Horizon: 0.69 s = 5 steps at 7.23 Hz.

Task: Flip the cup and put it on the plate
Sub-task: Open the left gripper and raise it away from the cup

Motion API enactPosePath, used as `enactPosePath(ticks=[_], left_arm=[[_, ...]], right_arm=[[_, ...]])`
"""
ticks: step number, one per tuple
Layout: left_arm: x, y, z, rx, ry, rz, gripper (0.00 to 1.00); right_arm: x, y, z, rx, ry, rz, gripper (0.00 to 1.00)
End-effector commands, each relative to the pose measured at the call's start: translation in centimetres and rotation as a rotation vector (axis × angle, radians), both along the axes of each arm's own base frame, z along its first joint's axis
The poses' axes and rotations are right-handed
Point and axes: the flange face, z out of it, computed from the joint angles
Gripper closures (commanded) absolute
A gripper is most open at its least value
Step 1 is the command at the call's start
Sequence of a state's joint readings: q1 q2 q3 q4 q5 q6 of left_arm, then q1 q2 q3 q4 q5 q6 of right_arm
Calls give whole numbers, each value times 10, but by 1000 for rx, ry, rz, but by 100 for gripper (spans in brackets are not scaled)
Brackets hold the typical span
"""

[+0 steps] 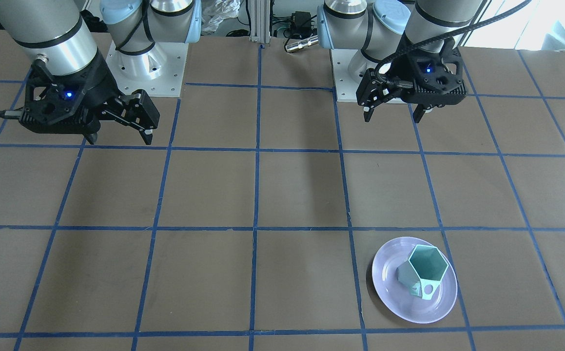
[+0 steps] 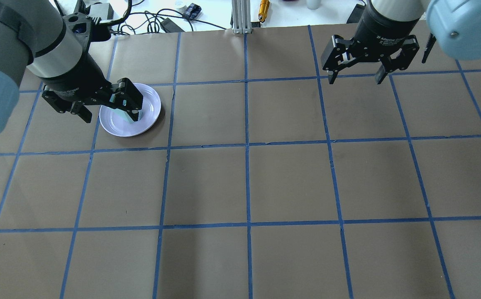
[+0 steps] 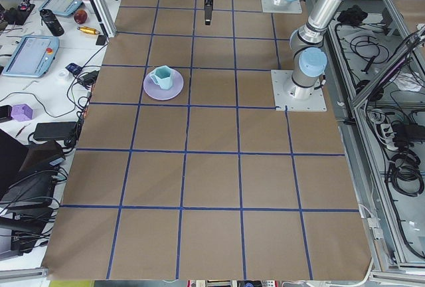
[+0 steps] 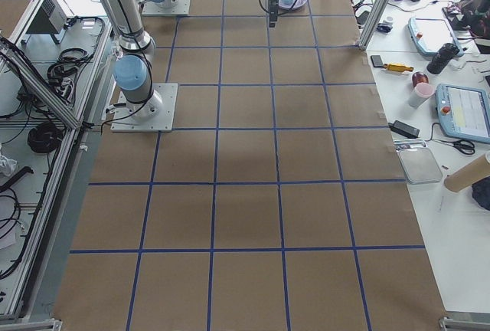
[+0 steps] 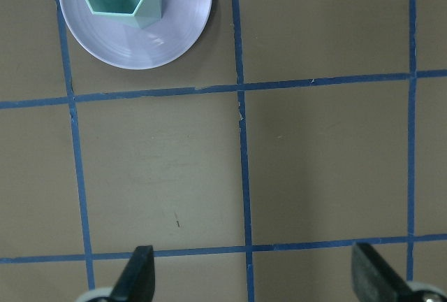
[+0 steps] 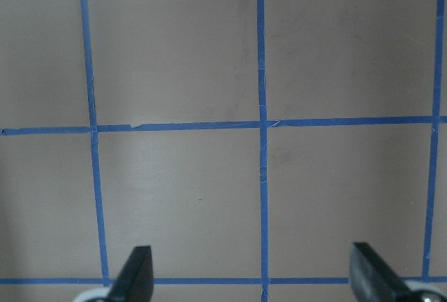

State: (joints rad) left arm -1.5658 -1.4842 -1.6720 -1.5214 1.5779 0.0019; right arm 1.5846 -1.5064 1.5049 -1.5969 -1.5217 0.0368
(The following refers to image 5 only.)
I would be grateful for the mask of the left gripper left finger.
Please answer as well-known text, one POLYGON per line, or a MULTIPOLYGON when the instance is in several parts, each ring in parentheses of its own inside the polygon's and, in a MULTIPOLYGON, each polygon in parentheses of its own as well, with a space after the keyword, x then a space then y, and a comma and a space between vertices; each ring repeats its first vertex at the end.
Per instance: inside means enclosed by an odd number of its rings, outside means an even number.
POLYGON ((109 301, 150 302, 155 292, 154 250, 137 246, 108 297, 109 301))

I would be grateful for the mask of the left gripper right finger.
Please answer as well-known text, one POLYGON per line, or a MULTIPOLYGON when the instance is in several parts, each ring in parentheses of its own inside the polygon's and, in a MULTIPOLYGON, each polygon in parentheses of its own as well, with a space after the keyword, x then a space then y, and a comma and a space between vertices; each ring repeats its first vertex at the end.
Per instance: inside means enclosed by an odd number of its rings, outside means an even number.
POLYGON ((353 245, 351 281, 362 302, 423 301, 369 243, 353 245))

